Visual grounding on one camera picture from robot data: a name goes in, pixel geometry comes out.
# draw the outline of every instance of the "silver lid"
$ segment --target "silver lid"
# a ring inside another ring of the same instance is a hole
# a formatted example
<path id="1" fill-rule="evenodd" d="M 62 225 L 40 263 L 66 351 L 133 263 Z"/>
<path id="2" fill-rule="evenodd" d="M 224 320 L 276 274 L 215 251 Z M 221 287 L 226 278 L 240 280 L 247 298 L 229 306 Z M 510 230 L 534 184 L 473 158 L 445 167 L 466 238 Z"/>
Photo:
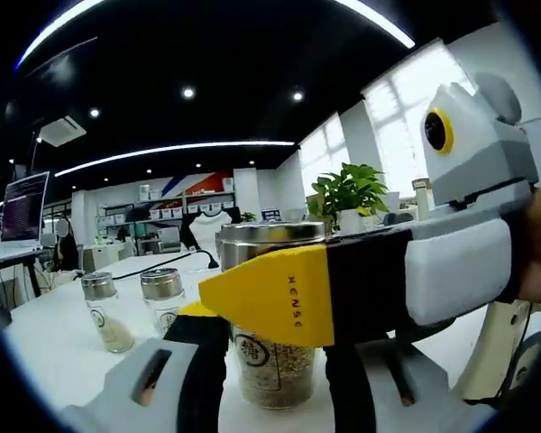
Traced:
<path id="1" fill-rule="evenodd" d="M 92 272 L 84 275 L 82 290 L 87 300 L 106 299 L 116 294 L 115 283 L 110 272 Z"/>
<path id="2" fill-rule="evenodd" d="M 184 291 L 179 271 L 174 268 L 153 269 L 141 273 L 141 287 L 142 295 L 149 300 L 172 298 Z"/>
<path id="3" fill-rule="evenodd" d="M 323 223 L 241 223 L 225 224 L 220 241 L 246 242 L 249 244 L 280 244 L 292 242 L 321 241 L 325 239 Z"/>

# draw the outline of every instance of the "black ceiling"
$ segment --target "black ceiling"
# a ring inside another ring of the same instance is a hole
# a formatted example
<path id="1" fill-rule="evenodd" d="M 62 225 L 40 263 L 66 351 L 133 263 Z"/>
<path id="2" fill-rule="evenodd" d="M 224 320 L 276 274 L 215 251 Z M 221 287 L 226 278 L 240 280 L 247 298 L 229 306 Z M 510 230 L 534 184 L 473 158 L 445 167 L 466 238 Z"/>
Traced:
<path id="1" fill-rule="evenodd" d="M 105 0 L 54 33 L 15 70 L 40 29 L 71 6 L 30 3 L 29 10 L 0 4 L 0 29 L 7 29 L 0 31 L 0 197 L 10 177 L 8 160 L 28 163 L 32 131 L 63 115 L 76 119 L 87 135 L 59 148 L 38 145 L 37 170 L 179 143 L 298 143 L 410 53 L 333 0 Z M 450 42 L 493 21 L 480 0 L 448 8 L 438 0 L 365 3 L 410 35 L 416 47 L 437 37 Z M 185 86 L 196 89 L 194 99 L 181 96 Z M 293 102 L 295 91 L 304 93 L 302 102 Z M 91 107 L 101 116 L 89 118 Z M 56 196 L 69 197 L 72 185 L 100 188 L 108 184 L 104 178 L 124 183 L 246 167 L 250 160 L 276 168 L 292 152 L 160 153 L 80 170 L 57 178 L 54 186 Z"/>

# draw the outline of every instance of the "computer monitor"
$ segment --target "computer monitor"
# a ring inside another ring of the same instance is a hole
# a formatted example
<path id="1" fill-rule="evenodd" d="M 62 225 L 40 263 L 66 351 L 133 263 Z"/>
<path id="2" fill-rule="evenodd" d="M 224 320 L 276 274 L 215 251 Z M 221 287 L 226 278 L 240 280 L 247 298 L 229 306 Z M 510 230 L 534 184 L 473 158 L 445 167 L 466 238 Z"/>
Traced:
<path id="1" fill-rule="evenodd" d="M 2 243 L 7 246 L 40 244 L 42 208 L 49 173 L 9 183 L 2 207 Z"/>

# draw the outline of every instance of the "yellow camera ring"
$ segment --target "yellow camera ring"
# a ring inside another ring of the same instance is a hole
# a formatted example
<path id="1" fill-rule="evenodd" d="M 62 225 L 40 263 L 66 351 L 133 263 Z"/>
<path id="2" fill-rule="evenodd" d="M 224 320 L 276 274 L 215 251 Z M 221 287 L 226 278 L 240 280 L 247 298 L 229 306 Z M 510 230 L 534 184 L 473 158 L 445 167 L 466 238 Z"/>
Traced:
<path id="1" fill-rule="evenodd" d="M 447 114 L 438 108 L 433 108 L 426 115 L 425 135 L 431 147 L 438 153 L 447 155 L 453 149 L 454 135 L 451 121 Z"/>

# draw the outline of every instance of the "glass jar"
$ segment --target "glass jar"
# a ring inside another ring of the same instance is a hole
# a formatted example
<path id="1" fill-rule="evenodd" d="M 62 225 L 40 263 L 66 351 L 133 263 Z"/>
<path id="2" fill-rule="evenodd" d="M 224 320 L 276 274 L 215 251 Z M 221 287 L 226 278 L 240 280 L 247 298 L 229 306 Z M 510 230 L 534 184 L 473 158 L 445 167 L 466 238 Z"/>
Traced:
<path id="1" fill-rule="evenodd" d="M 280 248 L 320 243 L 323 223 L 225 225 L 219 236 L 223 271 Z M 243 397 L 265 409 L 288 409 L 313 392 L 315 348 L 280 345 L 233 327 Z"/>
<path id="2" fill-rule="evenodd" d="M 134 345 L 134 338 L 121 321 L 121 306 L 110 272 L 93 272 L 81 279 L 82 290 L 105 349 L 118 354 Z"/>
<path id="3" fill-rule="evenodd" d="M 152 323 L 158 336 L 163 338 L 185 302 L 179 271 L 162 268 L 143 272 L 141 287 Z"/>

